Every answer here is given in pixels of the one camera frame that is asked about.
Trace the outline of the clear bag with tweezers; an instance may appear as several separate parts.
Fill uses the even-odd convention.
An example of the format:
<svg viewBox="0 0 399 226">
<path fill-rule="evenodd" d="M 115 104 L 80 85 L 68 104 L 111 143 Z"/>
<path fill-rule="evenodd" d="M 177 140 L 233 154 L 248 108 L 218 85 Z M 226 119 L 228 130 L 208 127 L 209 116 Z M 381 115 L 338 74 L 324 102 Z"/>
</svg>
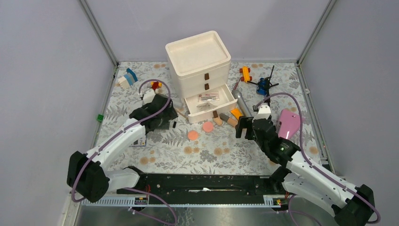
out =
<svg viewBox="0 0 399 226">
<path fill-rule="evenodd" d="M 201 103 L 199 105 L 197 105 L 197 108 L 199 111 L 209 111 L 211 109 L 216 108 L 217 106 L 210 103 L 210 102 L 206 102 L 206 103 Z"/>
</svg>

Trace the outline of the false eyelash box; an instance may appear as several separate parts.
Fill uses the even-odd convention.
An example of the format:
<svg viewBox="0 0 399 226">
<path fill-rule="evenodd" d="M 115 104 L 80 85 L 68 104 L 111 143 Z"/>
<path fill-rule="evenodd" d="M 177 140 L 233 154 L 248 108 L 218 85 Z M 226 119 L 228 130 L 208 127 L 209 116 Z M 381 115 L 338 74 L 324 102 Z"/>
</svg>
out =
<svg viewBox="0 0 399 226">
<path fill-rule="evenodd" d="M 201 93 L 198 94 L 198 102 L 213 102 L 219 101 L 219 92 L 208 92 L 208 93 Z"/>
</svg>

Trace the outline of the white drawer organizer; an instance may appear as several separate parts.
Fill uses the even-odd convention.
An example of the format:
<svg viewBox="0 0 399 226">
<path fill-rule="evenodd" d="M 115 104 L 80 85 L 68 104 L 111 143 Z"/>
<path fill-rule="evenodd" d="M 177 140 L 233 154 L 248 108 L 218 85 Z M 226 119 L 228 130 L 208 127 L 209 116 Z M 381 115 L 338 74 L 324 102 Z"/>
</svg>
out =
<svg viewBox="0 0 399 226">
<path fill-rule="evenodd" d="M 227 113 L 237 100 L 227 86 L 231 55 L 216 31 L 208 31 L 165 45 L 173 87 L 187 105 L 189 123 L 212 119 Z M 198 94 L 219 92 L 217 107 L 199 111 Z"/>
</svg>

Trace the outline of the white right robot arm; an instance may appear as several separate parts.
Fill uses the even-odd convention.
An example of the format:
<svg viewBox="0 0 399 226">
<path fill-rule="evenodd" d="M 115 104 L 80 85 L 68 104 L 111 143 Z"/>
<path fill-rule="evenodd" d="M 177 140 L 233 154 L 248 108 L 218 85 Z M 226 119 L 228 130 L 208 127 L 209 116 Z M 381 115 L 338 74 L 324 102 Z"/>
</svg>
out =
<svg viewBox="0 0 399 226">
<path fill-rule="evenodd" d="M 242 130 L 272 161 L 280 165 L 270 188 L 276 194 L 299 195 L 329 213 L 340 226 L 364 226 L 375 213 L 373 190 L 356 186 L 317 164 L 292 141 L 279 137 L 271 120 L 240 117 L 236 137 Z"/>
</svg>

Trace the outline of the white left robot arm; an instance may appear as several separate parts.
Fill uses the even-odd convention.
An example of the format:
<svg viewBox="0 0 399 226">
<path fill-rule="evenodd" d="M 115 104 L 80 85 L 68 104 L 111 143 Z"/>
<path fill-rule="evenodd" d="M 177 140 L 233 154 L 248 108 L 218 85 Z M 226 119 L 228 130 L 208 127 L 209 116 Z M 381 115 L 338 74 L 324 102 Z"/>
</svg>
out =
<svg viewBox="0 0 399 226">
<path fill-rule="evenodd" d="M 100 200 L 107 192 L 129 188 L 139 194 L 145 190 L 146 181 L 134 167 L 121 170 L 108 168 L 121 152 L 151 131 L 178 117 L 170 97 L 156 94 L 152 100 L 135 109 L 124 124 L 104 142 L 85 153 L 76 151 L 70 156 L 67 185 L 72 189 L 74 202 L 82 201 L 76 193 L 90 202 Z"/>
</svg>

